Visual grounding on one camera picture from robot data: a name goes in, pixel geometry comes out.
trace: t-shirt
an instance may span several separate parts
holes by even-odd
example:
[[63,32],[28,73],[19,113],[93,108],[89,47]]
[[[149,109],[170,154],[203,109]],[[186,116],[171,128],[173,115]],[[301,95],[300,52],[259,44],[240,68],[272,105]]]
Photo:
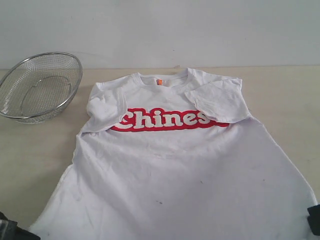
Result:
[[242,80],[188,68],[96,83],[44,240],[310,240],[315,195]]

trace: stainless steel basket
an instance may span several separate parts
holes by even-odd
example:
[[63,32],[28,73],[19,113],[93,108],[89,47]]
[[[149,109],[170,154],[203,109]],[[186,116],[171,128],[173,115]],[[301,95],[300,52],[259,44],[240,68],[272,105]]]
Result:
[[0,115],[20,123],[41,123],[60,114],[82,78],[79,59],[65,52],[29,57],[0,80]]

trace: beige tabletop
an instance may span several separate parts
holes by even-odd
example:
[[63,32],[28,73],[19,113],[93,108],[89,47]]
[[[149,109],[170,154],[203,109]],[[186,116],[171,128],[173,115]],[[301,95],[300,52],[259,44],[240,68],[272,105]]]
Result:
[[[320,66],[202,68],[243,79],[243,95],[255,117],[301,171],[320,199]],[[174,74],[171,69],[88,69],[78,92],[58,117],[22,124],[0,117],[0,211],[23,228],[45,207],[71,164],[76,134],[89,119],[86,104],[95,82],[135,72]],[[0,71],[0,77],[6,71]]]

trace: black object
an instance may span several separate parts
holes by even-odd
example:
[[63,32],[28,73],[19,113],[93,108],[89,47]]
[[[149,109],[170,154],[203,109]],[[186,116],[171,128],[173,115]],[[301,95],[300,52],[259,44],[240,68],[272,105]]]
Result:
[[320,204],[309,207],[307,217],[311,232],[313,235],[320,236]]
[[0,240],[40,240],[40,237],[17,226],[0,212]]

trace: white wall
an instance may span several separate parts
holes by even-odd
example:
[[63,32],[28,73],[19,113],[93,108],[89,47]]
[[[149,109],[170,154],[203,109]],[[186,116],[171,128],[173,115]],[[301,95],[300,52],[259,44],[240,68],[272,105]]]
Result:
[[320,64],[320,0],[0,0],[0,69],[51,51],[85,68]]

